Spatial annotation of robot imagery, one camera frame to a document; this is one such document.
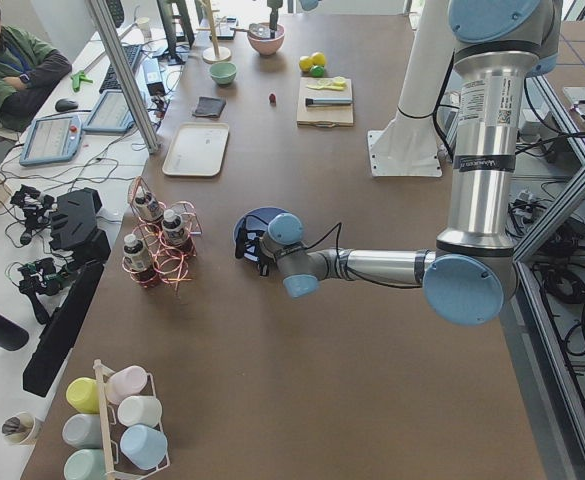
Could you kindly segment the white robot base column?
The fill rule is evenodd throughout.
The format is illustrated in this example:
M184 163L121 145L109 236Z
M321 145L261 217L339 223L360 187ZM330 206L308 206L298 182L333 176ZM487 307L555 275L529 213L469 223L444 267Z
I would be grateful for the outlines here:
M425 3L396 114L384 129L368 132L368 156L375 177L442 175L433 120L455 44L448 5L445 0Z

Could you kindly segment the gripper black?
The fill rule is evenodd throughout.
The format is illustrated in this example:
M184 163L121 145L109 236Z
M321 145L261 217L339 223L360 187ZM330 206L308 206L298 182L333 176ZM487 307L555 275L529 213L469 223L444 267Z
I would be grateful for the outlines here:
M247 254L254 257L260 276L268 276L272 265L271 259L261 248L261 239L264 234L264 230L252 230L246 227L239 227L235 235L235 258L242 259Z
M281 0L267 0L267 7L270 9L268 22L270 37L275 38L278 29L279 9L281 8Z

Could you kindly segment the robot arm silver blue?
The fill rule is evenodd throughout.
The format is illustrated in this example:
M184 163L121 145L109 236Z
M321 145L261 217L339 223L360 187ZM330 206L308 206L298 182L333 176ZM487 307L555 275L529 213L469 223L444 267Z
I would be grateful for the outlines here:
M434 250L391 251L303 242L301 220L281 213L251 230L235 228L235 255L253 256L262 274L276 267L288 294L298 298L324 279L364 280L419 288L442 318L478 325L497 317L513 295L513 243L505 232L516 164L519 112L528 78L551 71L558 56L558 1L430 1L410 53L398 111L371 133L368 151L378 175L421 176L441 90L450 72L463 81L452 156L446 228Z
M301 8L304 11L315 9L320 0L301 0ZM267 0L267 7L270 9L268 22L269 37L274 38L278 30L279 9L283 7L283 0Z

